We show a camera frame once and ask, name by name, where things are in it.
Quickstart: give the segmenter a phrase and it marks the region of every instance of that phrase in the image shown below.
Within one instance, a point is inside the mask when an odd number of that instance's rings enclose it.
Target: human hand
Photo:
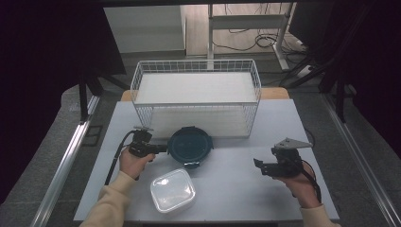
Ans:
[[[304,170],[314,177],[313,170],[310,166],[303,163]],[[291,191],[292,195],[298,199],[301,207],[315,208],[320,206],[318,198],[315,194],[315,188],[309,179],[302,173],[293,178],[273,178],[286,184],[286,187]]]
[[[143,158],[138,158],[134,155],[132,155],[129,152],[129,148],[126,147],[120,155],[120,170],[132,177],[133,179],[136,179],[139,177],[141,172],[144,170],[145,165],[149,162],[152,161],[156,157],[155,154],[148,154],[147,156]]]

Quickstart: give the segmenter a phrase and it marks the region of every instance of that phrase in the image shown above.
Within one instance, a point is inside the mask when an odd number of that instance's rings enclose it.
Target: white wire basket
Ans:
[[[253,60],[140,61],[131,100],[153,138],[195,126],[212,137],[248,137],[260,100]]]

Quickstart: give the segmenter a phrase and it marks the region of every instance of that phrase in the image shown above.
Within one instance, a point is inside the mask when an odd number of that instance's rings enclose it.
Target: wire mesh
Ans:
[[[141,81],[146,74],[166,74],[166,77],[168,77],[171,74],[214,74],[224,72],[249,73],[252,80],[254,102],[208,102],[194,105],[187,103],[169,103],[168,105],[137,103],[137,97],[141,91]],[[249,135],[260,99],[260,87],[259,75],[253,60],[140,61],[132,79],[131,99],[144,127],[158,127],[154,126],[155,123],[153,121],[165,121],[163,125],[166,122],[179,126],[180,124],[185,124],[183,125],[184,127],[188,126],[188,124],[197,124],[200,119],[204,118],[204,121],[212,122],[215,125],[218,124],[220,129],[226,129],[227,131],[230,130],[227,125],[236,124],[239,126],[243,122],[241,127],[244,128],[245,135]]]

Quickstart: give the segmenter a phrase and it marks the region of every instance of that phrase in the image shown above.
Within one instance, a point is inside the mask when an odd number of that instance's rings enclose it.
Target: black curtain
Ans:
[[[400,11],[400,1],[375,1],[351,44],[345,73],[357,90],[354,104],[401,158]]]
[[[125,68],[100,5],[6,1],[0,14],[3,202],[52,125],[62,93],[79,75]]]

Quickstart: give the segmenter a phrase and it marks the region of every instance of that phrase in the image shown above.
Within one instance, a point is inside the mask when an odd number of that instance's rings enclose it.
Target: plastic lid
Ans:
[[[176,169],[157,179],[150,185],[156,208],[168,213],[182,207],[195,198],[195,188],[185,169]]]
[[[212,148],[212,138],[196,127],[182,128],[168,140],[168,153],[185,167],[198,166]]]

